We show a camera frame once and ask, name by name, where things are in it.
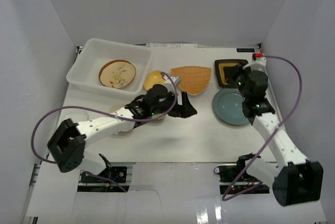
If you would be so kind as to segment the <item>blue-grey round plate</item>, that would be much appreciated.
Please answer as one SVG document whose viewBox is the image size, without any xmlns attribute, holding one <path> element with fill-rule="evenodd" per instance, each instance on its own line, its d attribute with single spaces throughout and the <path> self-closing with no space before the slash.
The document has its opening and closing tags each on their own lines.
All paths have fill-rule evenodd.
<svg viewBox="0 0 335 224">
<path fill-rule="evenodd" d="M 212 102 L 215 115 L 223 122 L 233 126 L 249 125 L 242 111 L 243 97 L 237 89 L 219 90 Z"/>
</svg>

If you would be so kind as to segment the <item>bird painted cream plate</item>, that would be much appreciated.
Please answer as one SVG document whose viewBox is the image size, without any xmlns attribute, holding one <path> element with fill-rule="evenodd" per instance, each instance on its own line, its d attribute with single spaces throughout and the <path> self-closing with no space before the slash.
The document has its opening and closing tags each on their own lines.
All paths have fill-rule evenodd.
<svg viewBox="0 0 335 224">
<path fill-rule="evenodd" d="M 135 66 L 129 61 L 113 60 L 100 69 L 98 79 L 103 86 L 122 89 L 133 82 L 136 74 Z"/>
</svg>

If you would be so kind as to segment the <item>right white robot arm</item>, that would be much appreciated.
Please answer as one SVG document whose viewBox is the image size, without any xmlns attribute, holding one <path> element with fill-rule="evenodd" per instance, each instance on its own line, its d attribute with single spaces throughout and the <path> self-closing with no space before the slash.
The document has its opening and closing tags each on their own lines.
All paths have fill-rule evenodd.
<svg viewBox="0 0 335 224">
<path fill-rule="evenodd" d="M 225 67 L 224 73 L 225 81 L 235 86 L 243 97 L 243 114 L 263 137 L 278 166 L 275 168 L 262 161 L 257 153 L 248 163 L 236 168 L 237 177 L 244 182 L 257 178 L 273 191 L 281 206 L 318 201 L 323 167 L 317 161 L 310 161 L 280 125 L 275 109 L 265 97 L 268 76 L 240 64 Z"/>
</svg>

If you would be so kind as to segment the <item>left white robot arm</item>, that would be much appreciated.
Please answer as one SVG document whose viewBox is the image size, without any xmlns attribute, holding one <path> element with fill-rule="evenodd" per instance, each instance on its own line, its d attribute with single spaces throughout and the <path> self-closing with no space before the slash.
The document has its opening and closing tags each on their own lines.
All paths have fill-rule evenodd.
<svg viewBox="0 0 335 224">
<path fill-rule="evenodd" d="M 130 131 L 158 116 L 169 115 L 188 118 L 197 114 L 186 92 L 182 92 L 182 103 L 165 86 L 156 84 L 146 94 L 139 95 L 132 102 L 113 114 L 88 121 L 73 122 L 66 119 L 60 123 L 49 140 L 47 147 L 60 172 L 74 169 L 87 171 L 100 182 L 110 177 L 110 163 L 103 154 L 89 154 L 88 147 L 108 136 Z"/>
</svg>

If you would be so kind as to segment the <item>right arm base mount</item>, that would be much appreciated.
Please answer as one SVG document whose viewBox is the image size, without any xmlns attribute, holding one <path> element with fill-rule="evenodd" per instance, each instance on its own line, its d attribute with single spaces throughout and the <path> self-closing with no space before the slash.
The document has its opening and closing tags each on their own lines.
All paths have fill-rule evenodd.
<svg viewBox="0 0 335 224">
<path fill-rule="evenodd" d="M 214 173 L 219 176 L 220 182 L 227 183 L 232 182 L 241 170 L 236 165 L 220 165 L 214 168 Z"/>
</svg>

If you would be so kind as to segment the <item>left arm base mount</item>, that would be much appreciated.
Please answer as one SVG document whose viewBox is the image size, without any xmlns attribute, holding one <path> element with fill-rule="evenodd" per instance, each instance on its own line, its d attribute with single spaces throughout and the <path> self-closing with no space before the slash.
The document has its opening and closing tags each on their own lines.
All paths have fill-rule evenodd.
<svg viewBox="0 0 335 224">
<path fill-rule="evenodd" d="M 117 183 L 125 183 L 126 176 L 127 176 L 127 167 L 126 166 L 112 166 L 110 168 L 104 169 L 98 176 L 106 177 Z M 107 181 L 100 179 L 100 178 L 92 177 L 90 175 L 87 175 L 86 173 L 82 173 L 80 182 L 88 184 L 88 183 L 104 183 Z"/>
</svg>

